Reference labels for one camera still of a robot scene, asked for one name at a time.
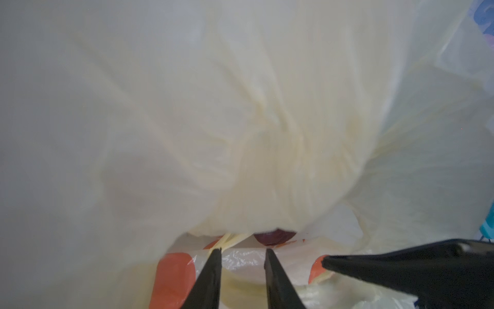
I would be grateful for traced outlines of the dark red apple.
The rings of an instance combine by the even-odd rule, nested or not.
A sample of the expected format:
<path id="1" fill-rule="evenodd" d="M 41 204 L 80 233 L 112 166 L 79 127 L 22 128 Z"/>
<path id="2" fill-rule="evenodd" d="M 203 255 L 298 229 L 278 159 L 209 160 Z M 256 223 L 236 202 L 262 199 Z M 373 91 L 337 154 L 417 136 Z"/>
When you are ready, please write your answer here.
<path id="1" fill-rule="evenodd" d="M 276 229 L 267 233 L 257 233 L 253 236 L 260 244 L 269 247 L 282 245 L 291 240 L 296 234 L 296 232 Z"/>

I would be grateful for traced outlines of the yellow knotted plastic bag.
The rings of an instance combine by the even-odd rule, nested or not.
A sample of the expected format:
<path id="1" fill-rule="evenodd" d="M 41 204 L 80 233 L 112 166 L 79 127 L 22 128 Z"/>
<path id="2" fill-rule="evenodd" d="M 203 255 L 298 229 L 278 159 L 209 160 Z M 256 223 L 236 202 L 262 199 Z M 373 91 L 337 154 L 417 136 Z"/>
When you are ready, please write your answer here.
<path id="1" fill-rule="evenodd" d="M 2 1 L 1 307 L 145 308 L 184 234 L 469 238 L 493 49 L 468 1 Z"/>

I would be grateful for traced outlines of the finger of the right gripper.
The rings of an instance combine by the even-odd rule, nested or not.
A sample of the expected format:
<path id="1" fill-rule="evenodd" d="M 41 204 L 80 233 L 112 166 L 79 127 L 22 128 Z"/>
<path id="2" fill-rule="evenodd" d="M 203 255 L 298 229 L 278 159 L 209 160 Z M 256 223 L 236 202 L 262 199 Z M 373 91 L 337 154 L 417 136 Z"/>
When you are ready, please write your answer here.
<path id="1" fill-rule="evenodd" d="M 418 297 L 420 308 L 493 308 L 493 244 L 449 239 L 377 255 L 327 256 L 338 274 Z"/>

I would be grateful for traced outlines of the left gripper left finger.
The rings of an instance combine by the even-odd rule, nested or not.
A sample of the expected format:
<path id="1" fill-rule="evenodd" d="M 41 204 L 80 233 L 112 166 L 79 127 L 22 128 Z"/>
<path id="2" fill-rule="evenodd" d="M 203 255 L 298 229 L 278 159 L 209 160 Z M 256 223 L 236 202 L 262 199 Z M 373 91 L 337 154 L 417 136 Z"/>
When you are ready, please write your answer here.
<path id="1" fill-rule="evenodd" d="M 218 309 L 222 273 L 221 249 L 214 249 L 206 261 L 181 309 Z"/>

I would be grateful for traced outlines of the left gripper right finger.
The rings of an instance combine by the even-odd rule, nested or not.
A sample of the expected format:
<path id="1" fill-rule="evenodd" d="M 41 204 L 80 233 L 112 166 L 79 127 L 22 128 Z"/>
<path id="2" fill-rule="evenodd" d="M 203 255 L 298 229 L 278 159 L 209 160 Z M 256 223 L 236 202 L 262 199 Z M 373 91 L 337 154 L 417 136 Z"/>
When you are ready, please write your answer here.
<path id="1" fill-rule="evenodd" d="M 266 249 L 264 270 L 269 309 L 306 309 L 273 249 Z"/>

